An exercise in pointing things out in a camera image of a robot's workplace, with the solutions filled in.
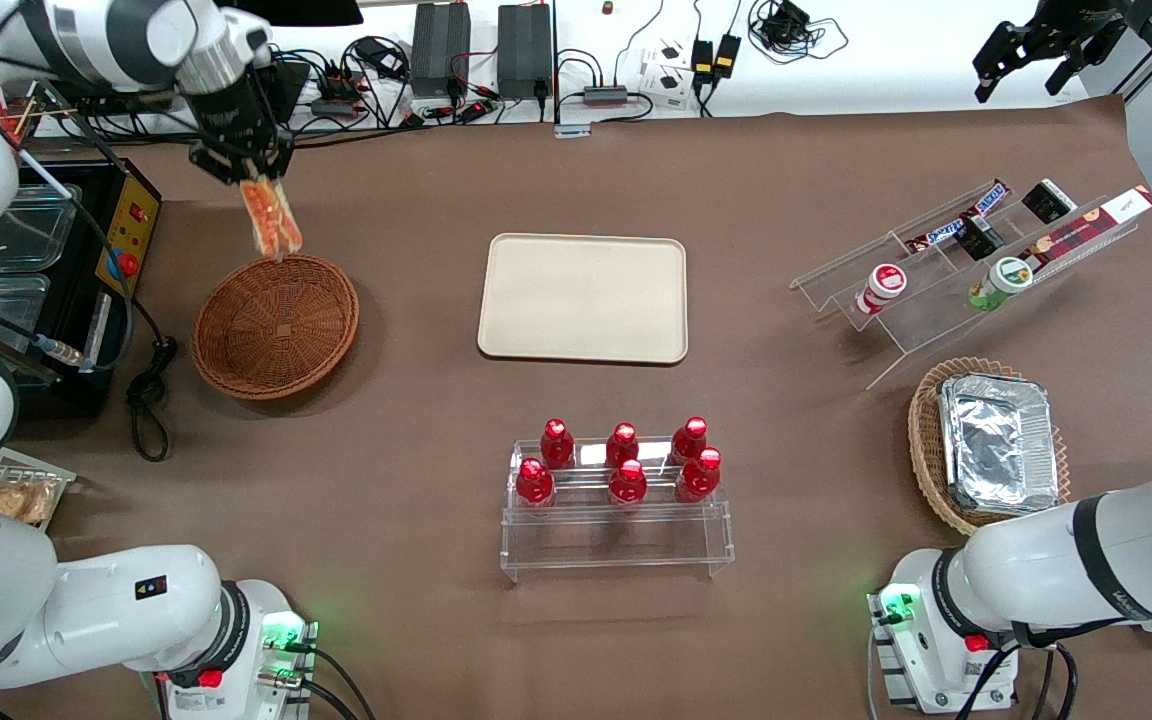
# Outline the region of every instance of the acrylic bottle rack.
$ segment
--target acrylic bottle rack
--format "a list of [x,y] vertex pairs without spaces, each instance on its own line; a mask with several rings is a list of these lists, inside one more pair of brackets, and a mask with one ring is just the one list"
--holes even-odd
[[540,442],[517,441],[509,458],[500,520],[500,570],[518,582],[522,570],[617,568],[636,564],[707,564],[713,577],[736,559],[732,508],[722,486],[695,503],[673,495],[682,470],[668,464],[668,437],[641,437],[639,461],[647,495],[639,505],[608,503],[605,438],[576,441],[575,467],[553,470],[554,505],[518,503],[515,479],[524,457],[540,457]]
[[[993,229],[1005,238],[1005,247],[984,260],[973,260],[972,256],[952,238],[942,240],[919,252],[911,252],[905,247],[905,241],[952,222],[961,211],[970,209],[991,187],[993,183],[986,183],[964,192],[955,200],[946,202],[940,209],[901,225],[878,240],[858,247],[841,258],[796,278],[790,283],[791,288],[802,290],[820,313],[841,311],[858,332],[874,324],[882,328],[892,343],[895,343],[900,356],[865,389],[873,388],[905,357],[948,344],[972,332],[977,325],[992,316],[1009,313],[1016,306],[1024,305],[1028,295],[1036,295],[1034,287],[1064,275],[1075,263],[1137,229],[1138,222],[1135,219],[1109,228],[1085,245],[1044,266],[1041,272],[1034,275],[1033,286],[1015,300],[1007,301],[991,313],[984,313],[968,302],[968,291],[990,272],[993,263],[1007,256],[1018,255],[1044,234],[1052,234],[1052,240],[1060,241],[1056,234],[1059,229],[1071,219],[1100,209],[1107,200],[1105,196],[1098,197],[1054,223],[1046,225],[1030,213],[1020,200],[1005,202],[987,214]],[[899,265],[905,272],[908,286],[900,297],[882,308],[881,313],[864,314],[856,309],[856,293],[867,281],[869,273],[874,266],[884,263]]]

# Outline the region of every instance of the orange food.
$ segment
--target orange food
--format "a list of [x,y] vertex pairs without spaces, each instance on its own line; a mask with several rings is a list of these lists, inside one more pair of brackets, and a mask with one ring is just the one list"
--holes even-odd
[[296,218],[283,195],[283,187],[268,176],[238,182],[247,213],[252,219],[256,250],[265,258],[282,258],[301,250],[303,238]]

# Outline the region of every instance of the small jar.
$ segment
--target small jar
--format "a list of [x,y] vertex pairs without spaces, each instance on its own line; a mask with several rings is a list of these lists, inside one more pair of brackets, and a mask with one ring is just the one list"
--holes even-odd
[[1011,295],[1025,290],[1034,282],[1034,273],[1024,260],[1002,258],[993,264],[988,274],[968,291],[968,301],[983,313],[998,310]]
[[909,281],[905,279],[904,270],[889,263],[878,265],[872,273],[869,273],[865,287],[856,293],[856,310],[864,314],[878,314],[884,305],[896,300],[905,290],[905,285],[909,285]]

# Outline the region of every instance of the beige tray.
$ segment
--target beige tray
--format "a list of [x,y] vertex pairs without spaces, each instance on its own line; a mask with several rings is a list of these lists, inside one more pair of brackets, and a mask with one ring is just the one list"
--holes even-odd
[[687,355],[687,253],[677,241],[499,234],[479,348],[495,357],[669,364]]

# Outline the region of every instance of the brown wicker basket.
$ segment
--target brown wicker basket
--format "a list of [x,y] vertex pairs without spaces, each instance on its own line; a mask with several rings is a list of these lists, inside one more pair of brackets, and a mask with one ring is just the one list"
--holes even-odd
[[[950,499],[948,492],[945,442],[941,433],[940,388],[941,382],[948,378],[964,373],[1021,378],[1021,374],[1009,366],[982,357],[955,357],[932,367],[931,372],[923,377],[923,382],[918,384],[918,389],[915,389],[914,400],[909,404],[909,454],[914,460],[914,477],[918,478],[918,488],[927,498],[932,510],[950,524],[950,528],[970,536],[980,526],[1009,520],[1010,516],[998,515],[995,511],[963,510]],[[1052,427],[1052,447],[1056,450],[1060,501],[1069,502],[1069,462],[1064,460],[1064,441],[1055,425]]]
[[358,293],[310,255],[256,260],[229,273],[198,311],[189,354],[211,387],[274,400],[319,382],[358,328]]

